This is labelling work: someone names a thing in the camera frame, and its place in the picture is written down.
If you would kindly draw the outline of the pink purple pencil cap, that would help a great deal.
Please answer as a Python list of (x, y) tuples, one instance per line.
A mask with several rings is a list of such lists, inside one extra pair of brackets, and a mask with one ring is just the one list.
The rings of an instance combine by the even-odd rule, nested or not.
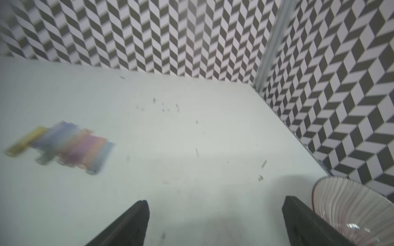
[(60, 156), (57, 162), (63, 166), (75, 166), (77, 165), (92, 148), (96, 142), (97, 137), (93, 135), (83, 136), (69, 151)]

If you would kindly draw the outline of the green tinted pencil cap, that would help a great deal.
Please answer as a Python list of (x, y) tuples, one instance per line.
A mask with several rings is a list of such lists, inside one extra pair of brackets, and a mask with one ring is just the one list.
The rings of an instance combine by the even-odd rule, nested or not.
[(36, 158), (36, 162), (39, 165), (47, 166), (52, 161), (54, 161), (56, 156), (57, 156), (57, 152), (56, 151), (43, 152), (39, 157)]

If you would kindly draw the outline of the light blue pencil cap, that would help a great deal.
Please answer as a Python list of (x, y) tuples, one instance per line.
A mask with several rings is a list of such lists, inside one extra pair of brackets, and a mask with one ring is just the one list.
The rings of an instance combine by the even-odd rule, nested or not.
[(112, 142), (106, 142), (100, 149), (98, 155), (94, 158), (92, 164), (87, 168), (86, 173), (89, 175), (97, 175), (106, 160), (108, 159), (114, 144)]

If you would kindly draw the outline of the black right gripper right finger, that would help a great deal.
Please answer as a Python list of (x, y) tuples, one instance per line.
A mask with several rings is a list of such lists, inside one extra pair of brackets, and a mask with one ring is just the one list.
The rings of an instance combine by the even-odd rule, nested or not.
[(282, 213), (292, 246), (353, 245), (295, 196), (285, 197)]

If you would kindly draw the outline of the light orange pencil cap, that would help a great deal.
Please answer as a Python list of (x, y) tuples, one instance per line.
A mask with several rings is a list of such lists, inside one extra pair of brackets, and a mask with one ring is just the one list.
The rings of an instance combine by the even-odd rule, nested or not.
[(87, 154), (84, 156), (82, 161), (77, 165), (80, 169), (86, 170), (88, 169), (91, 164), (93, 163), (94, 159), (99, 154), (100, 150), (106, 143), (106, 139), (99, 137), (96, 139), (92, 147), (88, 150)]

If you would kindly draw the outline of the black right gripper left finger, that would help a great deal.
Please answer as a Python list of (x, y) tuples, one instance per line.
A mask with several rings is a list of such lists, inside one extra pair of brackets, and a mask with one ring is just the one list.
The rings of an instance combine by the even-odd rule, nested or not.
[(149, 218), (148, 202), (140, 200), (87, 243), (86, 246), (142, 246)]

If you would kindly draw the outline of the yellow pencil cap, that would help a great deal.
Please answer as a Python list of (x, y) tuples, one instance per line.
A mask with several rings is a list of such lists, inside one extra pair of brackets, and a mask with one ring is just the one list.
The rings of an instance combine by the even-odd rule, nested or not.
[(19, 141), (6, 149), (5, 154), (9, 157), (17, 157), (28, 150), (31, 144), (47, 131), (46, 127), (36, 127), (33, 131), (23, 136)]

